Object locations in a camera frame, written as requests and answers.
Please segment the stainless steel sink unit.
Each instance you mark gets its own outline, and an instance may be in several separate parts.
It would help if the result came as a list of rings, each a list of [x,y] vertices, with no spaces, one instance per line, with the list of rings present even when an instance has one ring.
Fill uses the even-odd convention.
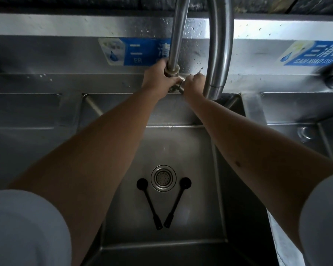
[[[99,38],[171,37],[170,13],[110,15],[0,11],[0,189],[30,165],[129,98],[143,66],[111,66]],[[296,40],[333,41],[333,17],[245,14],[234,20],[231,67],[218,104],[333,160],[333,89],[325,66],[283,66]],[[302,143],[300,126],[316,129]],[[151,173],[177,181],[158,192]],[[170,228],[164,227],[183,192]],[[163,228],[157,230],[138,179]],[[83,265],[309,266],[261,202],[236,176],[178,91],[157,103]]]

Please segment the black long-handled spoon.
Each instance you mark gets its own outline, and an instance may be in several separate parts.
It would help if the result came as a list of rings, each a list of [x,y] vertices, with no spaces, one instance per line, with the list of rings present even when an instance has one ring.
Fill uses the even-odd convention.
[[[152,215],[153,215],[153,221],[154,221],[155,227],[158,231],[161,230],[163,228],[163,225],[161,223],[160,217],[157,215],[157,213],[155,211],[155,208],[154,208],[154,206],[152,204],[152,201],[151,201],[151,198],[149,196],[149,193],[148,193],[148,190],[147,190],[147,188],[148,188],[147,179],[145,179],[145,178],[138,179],[136,186],[139,190],[144,192],[144,194],[146,196],[146,199],[147,199],[147,202],[148,202],[148,205],[149,205],[149,207],[151,209],[151,212],[152,212]]]
[[[183,192],[191,187],[192,182],[188,177],[184,177],[180,180],[179,184],[180,184],[180,190],[179,190],[178,196],[173,204],[171,211],[169,212],[169,214],[163,224],[165,228],[170,228],[170,225],[174,218],[174,213],[177,209],[178,203],[183,195]]]

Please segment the person's left hand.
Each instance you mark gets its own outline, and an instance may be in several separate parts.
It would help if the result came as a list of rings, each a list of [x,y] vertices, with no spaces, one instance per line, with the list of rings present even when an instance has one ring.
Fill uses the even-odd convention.
[[[156,101],[164,98],[170,89],[167,88],[167,76],[164,74],[166,66],[167,59],[162,58],[144,72],[142,92],[147,93]]]

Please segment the person's right forearm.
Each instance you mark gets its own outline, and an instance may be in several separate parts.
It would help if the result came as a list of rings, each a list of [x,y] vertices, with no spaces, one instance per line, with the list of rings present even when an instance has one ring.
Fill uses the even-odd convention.
[[[300,212],[316,185],[333,175],[333,161],[202,93],[184,90],[184,98],[224,159],[304,251]]]

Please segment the person's right hand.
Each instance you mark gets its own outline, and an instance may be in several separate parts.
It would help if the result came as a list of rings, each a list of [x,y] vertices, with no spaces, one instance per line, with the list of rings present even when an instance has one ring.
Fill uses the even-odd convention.
[[[184,83],[184,98],[191,99],[192,97],[202,97],[205,83]]]

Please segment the person's left forearm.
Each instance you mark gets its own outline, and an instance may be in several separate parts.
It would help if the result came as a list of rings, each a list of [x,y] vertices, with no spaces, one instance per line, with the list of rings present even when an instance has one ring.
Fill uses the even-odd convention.
[[[147,122],[169,87],[142,86],[9,185],[52,203],[71,235],[72,265],[89,250],[129,169]]]

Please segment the white sleeve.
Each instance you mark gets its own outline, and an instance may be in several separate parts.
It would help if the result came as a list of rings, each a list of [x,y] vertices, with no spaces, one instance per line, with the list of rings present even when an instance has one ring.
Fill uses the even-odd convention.
[[[71,266],[72,244],[62,214],[23,190],[0,190],[0,266]]]
[[[333,175],[321,181],[306,200],[299,237],[311,266],[333,266]]]

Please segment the white right sleeve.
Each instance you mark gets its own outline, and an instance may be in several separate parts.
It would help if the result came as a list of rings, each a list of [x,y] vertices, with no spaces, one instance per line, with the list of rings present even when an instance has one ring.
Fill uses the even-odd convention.
[[[321,181],[306,200],[299,237],[311,266],[333,266],[333,175]]]

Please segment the round metal drain strainer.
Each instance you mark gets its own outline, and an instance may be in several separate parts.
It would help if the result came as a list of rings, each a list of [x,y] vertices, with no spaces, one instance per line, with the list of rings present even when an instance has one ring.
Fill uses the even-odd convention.
[[[151,184],[158,192],[169,192],[177,181],[174,169],[168,165],[159,165],[151,173]]]

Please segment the blue slanted label with droplet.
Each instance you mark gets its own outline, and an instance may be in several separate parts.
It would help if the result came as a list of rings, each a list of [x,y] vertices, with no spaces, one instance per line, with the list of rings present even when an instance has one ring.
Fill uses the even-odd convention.
[[[328,66],[333,63],[333,41],[296,40],[277,62],[283,66]]]

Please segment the white left sleeve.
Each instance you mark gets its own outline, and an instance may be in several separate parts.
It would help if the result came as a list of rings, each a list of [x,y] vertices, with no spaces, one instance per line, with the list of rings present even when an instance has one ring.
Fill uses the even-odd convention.
[[[23,190],[0,190],[0,266],[71,266],[72,244],[62,214]]]

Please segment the small round metal drain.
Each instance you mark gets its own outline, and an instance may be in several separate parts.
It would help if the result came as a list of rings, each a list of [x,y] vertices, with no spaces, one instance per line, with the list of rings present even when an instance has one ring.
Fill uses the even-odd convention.
[[[300,126],[297,135],[302,143],[307,143],[316,138],[316,129],[312,126]]]

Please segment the stainless steel gooseneck faucet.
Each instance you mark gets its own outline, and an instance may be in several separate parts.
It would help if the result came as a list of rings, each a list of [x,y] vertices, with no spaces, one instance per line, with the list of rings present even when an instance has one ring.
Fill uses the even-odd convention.
[[[228,77],[234,38],[232,0],[207,0],[209,8],[209,57],[203,95],[209,100],[220,98]],[[164,74],[177,77],[182,37],[190,0],[176,0],[171,45]]]

